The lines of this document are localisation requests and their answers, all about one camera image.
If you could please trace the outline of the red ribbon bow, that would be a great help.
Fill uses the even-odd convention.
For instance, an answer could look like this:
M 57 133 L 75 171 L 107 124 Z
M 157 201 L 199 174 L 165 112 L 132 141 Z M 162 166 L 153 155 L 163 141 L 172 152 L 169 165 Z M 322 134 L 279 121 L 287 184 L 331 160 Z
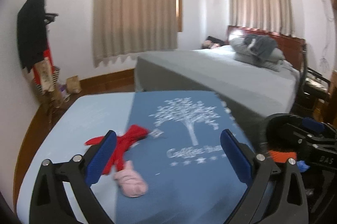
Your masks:
M 116 171 L 122 171 L 125 165 L 123 158 L 124 153 L 137 141 L 146 138 L 149 132 L 150 131 L 144 127 L 131 125 L 126 133 L 122 136 L 118 136 L 116 148 L 106 163 L 102 175 L 110 174 L 113 166 L 115 166 Z

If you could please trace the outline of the black office chair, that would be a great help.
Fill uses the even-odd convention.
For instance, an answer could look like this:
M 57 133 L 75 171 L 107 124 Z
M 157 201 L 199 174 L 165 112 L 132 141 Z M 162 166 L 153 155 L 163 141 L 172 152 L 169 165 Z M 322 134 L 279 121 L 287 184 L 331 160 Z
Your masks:
M 291 112 L 301 117 L 313 118 L 315 109 L 329 102 L 330 84 L 330 80 L 308 67 L 307 48 L 304 44 L 298 92 Z

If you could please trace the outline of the lower grey pillow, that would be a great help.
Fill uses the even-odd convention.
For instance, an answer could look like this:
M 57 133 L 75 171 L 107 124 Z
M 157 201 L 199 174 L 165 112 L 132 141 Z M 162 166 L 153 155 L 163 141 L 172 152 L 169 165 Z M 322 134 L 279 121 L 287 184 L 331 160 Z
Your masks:
M 234 59 L 236 61 L 239 61 L 239 62 L 250 64 L 250 65 L 253 65 L 253 66 L 256 66 L 256 67 L 260 67 L 260 68 L 269 69 L 269 70 L 272 70 L 272 71 L 275 71 L 275 72 L 280 72 L 280 70 L 282 68 L 282 61 L 278 61 L 278 62 L 270 62 L 270 61 L 258 62 L 257 60 L 254 59 L 253 56 L 245 55 L 245 54 L 241 54 L 241 53 L 235 53 Z

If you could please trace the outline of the grey pillow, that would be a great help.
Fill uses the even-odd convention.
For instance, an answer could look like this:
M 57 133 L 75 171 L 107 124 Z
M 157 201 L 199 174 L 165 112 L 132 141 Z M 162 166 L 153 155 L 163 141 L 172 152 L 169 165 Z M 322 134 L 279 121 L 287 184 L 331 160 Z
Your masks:
M 248 46 L 244 43 L 244 38 L 241 38 L 241 37 L 234 38 L 230 40 L 229 43 L 236 53 L 253 56 L 251 52 L 248 50 Z M 286 58 L 283 52 L 281 51 L 281 49 L 275 48 L 271 52 L 267 60 L 270 62 L 277 62 L 277 61 L 285 60 L 285 59 Z
M 253 66 L 256 66 L 256 67 L 260 67 L 260 68 L 269 69 L 269 70 L 272 70 L 272 71 L 275 71 L 275 72 L 280 72 L 280 70 L 282 68 L 282 61 L 278 61 L 278 62 L 270 62 L 270 61 L 258 62 L 257 60 L 254 59 L 253 56 L 245 55 L 245 54 L 241 54 L 241 53 L 235 53 L 234 59 L 236 61 L 239 61 L 239 62 L 250 64 L 250 65 L 253 65 Z

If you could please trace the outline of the wooden headboard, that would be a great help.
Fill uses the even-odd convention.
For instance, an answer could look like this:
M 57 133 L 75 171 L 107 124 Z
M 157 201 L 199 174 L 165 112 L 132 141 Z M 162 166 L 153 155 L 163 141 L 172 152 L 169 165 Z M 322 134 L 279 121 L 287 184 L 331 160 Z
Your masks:
M 283 52 L 287 61 L 289 61 L 296 70 L 301 70 L 303 63 L 302 49 L 306 46 L 306 41 L 302 38 L 291 37 L 278 33 L 272 33 L 260 29 L 250 29 L 247 27 L 231 26 L 227 28 L 225 44 L 236 37 L 245 37 L 248 34 L 268 35 L 278 43 L 279 49 Z

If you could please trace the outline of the brown paper bag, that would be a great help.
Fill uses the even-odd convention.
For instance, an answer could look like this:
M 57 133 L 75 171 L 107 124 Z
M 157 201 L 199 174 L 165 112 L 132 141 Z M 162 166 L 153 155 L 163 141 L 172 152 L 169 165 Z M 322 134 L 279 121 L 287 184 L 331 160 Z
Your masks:
M 69 94 L 79 94 L 82 91 L 78 76 L 66 79 L 66 90 Z

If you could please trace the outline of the blue tree print tablecloth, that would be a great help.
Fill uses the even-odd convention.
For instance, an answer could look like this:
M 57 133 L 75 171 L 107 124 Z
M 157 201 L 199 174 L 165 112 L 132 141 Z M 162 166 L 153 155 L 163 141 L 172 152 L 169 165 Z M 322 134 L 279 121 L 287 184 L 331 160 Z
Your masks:
M 132 125 L 149 134 L 124 154 L 148 185 L 145 195 L 122 194 L 112 175 L 92 191 L 115 223 L 223 223 L 246 185 L 223 152 L 220 135 L 247 138 L 230 109 L 212 92 L 144 92 L 83 96 L 57 122 L 35 154 L 17 202 L 21 222 L 29 222 L 30 200 L 44 159 L 66 162 L 84 154 L 86 141 L 118 135 Z

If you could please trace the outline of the striped black white bag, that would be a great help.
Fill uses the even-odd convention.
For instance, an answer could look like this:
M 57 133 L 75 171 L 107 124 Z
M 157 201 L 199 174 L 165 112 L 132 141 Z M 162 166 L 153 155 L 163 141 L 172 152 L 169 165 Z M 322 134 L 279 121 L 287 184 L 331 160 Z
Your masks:
M 55 90 L 56 83 L 59 79 L 59 74 L 60 74 L 60 68 L 58 66 L 53 66 L 51 76 L 47 76 L 47 83 L 44 83 L 44 85 L 41 84 L 41 79 L 39 75 L 34 77 L 34 83 L 38 91 L 42 95 L 44 95 L 45 92 L 48 92 L 48 93 L 53 92 Z

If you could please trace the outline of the beige canvas tote bag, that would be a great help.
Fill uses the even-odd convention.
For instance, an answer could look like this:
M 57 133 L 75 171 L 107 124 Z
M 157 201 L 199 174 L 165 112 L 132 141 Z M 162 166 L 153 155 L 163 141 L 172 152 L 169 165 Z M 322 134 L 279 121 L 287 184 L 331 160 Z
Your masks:
M 45 94 L 45 92 L 53 92 L 54 91 L 54 83 L 53 83 L 53 72 L 52 72 L 52 66 L 48 58 L 45 58 L 41 62 L 38 62 L 34 65 L 38 77 L 40 80 L 41 90 L 42 94 Z

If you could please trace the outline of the upper grey pillow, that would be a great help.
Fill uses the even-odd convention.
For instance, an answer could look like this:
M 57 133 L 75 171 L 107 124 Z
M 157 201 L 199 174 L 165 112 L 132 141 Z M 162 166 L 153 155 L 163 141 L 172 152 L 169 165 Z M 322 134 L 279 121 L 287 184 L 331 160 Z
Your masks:
M 230 40 L 229 43 L 236 53 L 253 56 L 251 52 L 248 50 L 248 46 L 244 43 L 244 38 L 241 38 L 241 37 L 234 38 Z M 271 52 L 267 60 L 270 62 L 277 62 L 277 61 L 285 60 L 285 59 L 286 58 L 283 52 L 281 51 L 281 49 L 275 48 Z

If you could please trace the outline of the red hanging bag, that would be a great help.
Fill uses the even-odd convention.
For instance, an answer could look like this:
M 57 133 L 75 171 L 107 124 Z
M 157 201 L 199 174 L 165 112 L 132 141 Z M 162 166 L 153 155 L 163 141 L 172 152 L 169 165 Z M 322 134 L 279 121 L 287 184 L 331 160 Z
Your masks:
M 44 59 L 33 66 L 34 81 L 37 85 L 41 86 L 42 92 L 53 92 L 53 73 L 54 65 L 52 62 L 51 51 L 49 46 L 43 52 Z

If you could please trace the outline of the black bag beside bed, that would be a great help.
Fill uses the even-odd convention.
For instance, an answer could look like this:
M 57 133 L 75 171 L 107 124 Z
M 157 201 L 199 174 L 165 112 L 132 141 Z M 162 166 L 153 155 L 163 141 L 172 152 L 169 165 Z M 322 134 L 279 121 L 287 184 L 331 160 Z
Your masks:
M 221 39 L 212 37 L 212 36 L 208 36 L 206 38 L 206 40 L 202 43 L 201 48 L 202 49 L 215 49 L 217 47 L 221 47 L 224 46 L 225 42 L 222 41 Z

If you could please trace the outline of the beige right window curtain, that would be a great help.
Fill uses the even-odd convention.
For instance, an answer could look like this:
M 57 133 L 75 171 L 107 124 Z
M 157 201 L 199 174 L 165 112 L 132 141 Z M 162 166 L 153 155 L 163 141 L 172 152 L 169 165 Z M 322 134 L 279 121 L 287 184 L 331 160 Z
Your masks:
M 230 25 L 291 36 L 291 0 L 230 0 Z

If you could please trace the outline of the black hanging coat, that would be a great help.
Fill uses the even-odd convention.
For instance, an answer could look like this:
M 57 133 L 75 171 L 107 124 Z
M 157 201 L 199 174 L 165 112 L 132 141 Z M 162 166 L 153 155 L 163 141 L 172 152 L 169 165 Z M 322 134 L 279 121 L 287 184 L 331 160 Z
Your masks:
M 21 68 L 30 71 L 47 50 L 45 0 L 27 0 L 17 15 L 17 47 Z

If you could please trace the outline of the beige left window curtain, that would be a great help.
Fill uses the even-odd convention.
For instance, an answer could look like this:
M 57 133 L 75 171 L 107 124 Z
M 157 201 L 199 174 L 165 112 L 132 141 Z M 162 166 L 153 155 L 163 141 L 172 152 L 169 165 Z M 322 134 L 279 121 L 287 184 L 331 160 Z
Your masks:
M 94 65 L 178 47 L 176 0 L 93 0 Z

